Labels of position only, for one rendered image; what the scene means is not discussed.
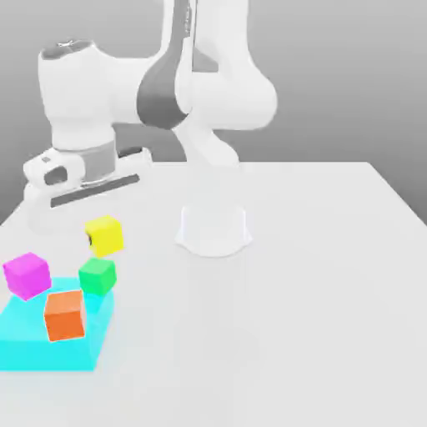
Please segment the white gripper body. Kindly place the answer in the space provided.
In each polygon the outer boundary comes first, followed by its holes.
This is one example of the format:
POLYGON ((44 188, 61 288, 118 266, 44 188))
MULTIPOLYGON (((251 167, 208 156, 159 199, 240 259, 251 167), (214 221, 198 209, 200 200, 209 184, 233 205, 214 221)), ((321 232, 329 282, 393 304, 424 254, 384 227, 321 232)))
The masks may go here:
POLYGON ((153 162, 147 148, 100 153, 50 148, 23 165, 23 211, 38 234, 71 231, 103 210, 113 193, 138 183, 153 162))

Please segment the small yellow cube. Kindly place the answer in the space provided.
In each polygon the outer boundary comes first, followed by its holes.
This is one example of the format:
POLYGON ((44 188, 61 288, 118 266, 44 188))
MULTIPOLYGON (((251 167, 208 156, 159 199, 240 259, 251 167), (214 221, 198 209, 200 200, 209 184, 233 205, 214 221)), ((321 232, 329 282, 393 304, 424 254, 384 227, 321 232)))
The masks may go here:
POLYGON ((121 223, 110 215, 87 221, 84 231, 89 238, 90 249, 98 258, 124 248, 121 223))

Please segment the small green cube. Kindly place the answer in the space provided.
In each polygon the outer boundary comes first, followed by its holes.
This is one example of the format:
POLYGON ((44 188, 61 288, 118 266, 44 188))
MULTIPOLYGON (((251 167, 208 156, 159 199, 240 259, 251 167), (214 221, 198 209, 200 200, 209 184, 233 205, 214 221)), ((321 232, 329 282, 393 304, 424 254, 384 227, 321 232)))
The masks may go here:
POLYGON ((89 259, 78 271, 82 290, 87 294, 104 296, 116 284, 115 263, 108 259, 89 259))

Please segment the small magenta cube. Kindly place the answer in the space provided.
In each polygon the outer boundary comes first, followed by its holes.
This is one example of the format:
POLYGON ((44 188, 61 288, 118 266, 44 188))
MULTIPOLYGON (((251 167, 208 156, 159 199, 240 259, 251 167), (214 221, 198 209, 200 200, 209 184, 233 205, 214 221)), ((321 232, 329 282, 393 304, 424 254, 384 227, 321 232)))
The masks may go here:
POLYGON ((3 264, 8 289, 23 301, 52 287, 48 262, 34 253, 26 253, 3 264))

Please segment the small orange cube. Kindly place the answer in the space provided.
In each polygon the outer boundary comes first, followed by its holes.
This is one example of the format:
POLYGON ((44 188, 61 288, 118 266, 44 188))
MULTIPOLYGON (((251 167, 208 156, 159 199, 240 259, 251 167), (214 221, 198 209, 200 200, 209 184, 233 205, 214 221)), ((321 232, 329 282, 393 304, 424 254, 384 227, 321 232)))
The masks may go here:
POLYGON ((49 294, 43 317, 50 342, 83 338, 86 332, 83 291, 75 289, 49 294))

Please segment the large cyan box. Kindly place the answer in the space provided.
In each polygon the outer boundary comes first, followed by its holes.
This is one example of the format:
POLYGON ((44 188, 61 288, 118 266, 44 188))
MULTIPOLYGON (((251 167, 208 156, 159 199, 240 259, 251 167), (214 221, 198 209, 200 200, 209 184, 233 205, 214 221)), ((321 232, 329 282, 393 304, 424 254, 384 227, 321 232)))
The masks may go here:
POLYGON ((54 278, 50 289, 23 301, 13 295, 0 313, 0 371, 92 371, 113 314, 114 294, 85 294, 87 331, 79 339, 51 342, 44 322, 50 293, 80 289, 76 278, 54 278))

